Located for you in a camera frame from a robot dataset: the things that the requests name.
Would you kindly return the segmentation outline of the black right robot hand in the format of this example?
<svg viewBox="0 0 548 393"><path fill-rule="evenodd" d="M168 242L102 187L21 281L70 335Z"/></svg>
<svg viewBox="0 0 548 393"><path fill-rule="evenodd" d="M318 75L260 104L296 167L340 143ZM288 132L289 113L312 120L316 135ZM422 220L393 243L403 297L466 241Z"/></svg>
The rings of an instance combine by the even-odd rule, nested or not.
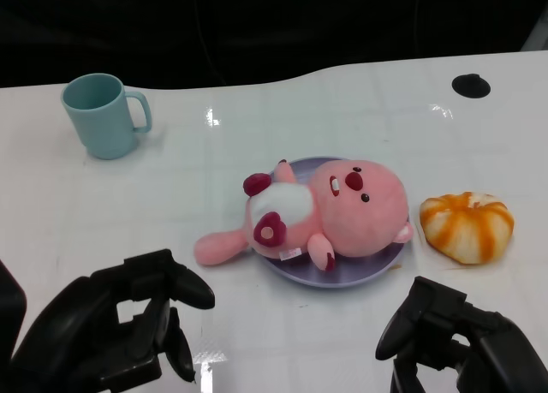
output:
<svg viewBox="0 0 548 393"><path fill-rule="evenodd" d="M460 392L545 392L547 369L522 330L466 294L416 277L387 324L377 360L392 360L390 389L421 392L419 366L456 371Z"/></svg>

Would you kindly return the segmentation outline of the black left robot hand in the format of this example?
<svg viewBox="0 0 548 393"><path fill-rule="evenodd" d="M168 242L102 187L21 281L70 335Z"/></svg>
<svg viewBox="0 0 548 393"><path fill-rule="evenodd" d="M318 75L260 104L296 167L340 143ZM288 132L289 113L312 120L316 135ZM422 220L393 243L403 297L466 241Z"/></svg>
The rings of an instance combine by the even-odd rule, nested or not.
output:
<svg viewBox="0 0 548 393"><path fill-rule="evenodd" d="M159 379L164 354L182 380L195 380L179 301L215 306L208 284L163 249L78 277L20 339L27 298L1 268L1 390L124 392Z"/></svg>

